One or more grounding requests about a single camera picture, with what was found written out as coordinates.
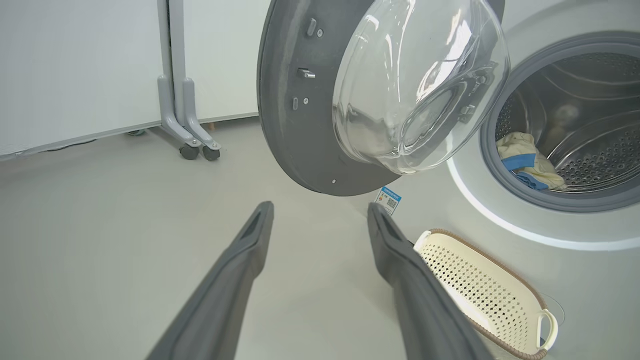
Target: caster wheel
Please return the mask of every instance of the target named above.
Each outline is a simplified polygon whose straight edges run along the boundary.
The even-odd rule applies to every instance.
[[[209,161],[213,161],[220,157],[220,150],[211,150],[210,148],[203,146],[202,156]]]
[[[129,131],[127,134],[131,135],[131,136],[140,136],[142,134],[145,133],[145,129],[140,129],[140,130],[135,130],[135,131]]]
[[[187,160],[195,160],[199,152],[200,149],[198,147],[190,147],[189,145],[183,145],[180,148],[180,155]]]

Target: stainless steel drum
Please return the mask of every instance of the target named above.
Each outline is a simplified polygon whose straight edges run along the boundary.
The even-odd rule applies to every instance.
[[[572,56],[529,76],[504,103],[498,140],[532,134],[564,178],[563,192],[598,192],[640,174],[640,59]]]

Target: yellow cloth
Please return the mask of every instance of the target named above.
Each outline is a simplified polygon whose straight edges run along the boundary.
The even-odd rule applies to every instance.
[[[516,131],[496,141],[495,144],[498,146],[500,159],[506,159],[520,154],[535,154],[536,159],[533,167],[520,168],[515,170],[515,172],[526,172],[535,177],[539,182],[547,184],[550,189],[566,189],[564,179],[556,173],[556,168],[551,164],[551,161],[540,154],[540,151],[538,151],[535,146],[533,136],[530,134]]]

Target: perforated basket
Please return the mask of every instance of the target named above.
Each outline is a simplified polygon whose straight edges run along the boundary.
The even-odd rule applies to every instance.
[[[525,360],[545,357],[558,324],[540,294],[506,266],[446,230],[425,231],[413,246],[472,325],[509,354]],[[540,345],[541,322],[550,333]],[[504,359],[504,351],[494,356]]]

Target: front-load washing machine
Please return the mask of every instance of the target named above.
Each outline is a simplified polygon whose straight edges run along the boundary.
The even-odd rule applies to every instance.
[[[274,0],[262,128],[300,185],[386,186],[408,237],[444,227],[529,280],[560,323],[549,358],[638,359],[639,19],[637,0]],[[565,187],[504,167],[514,131]]]

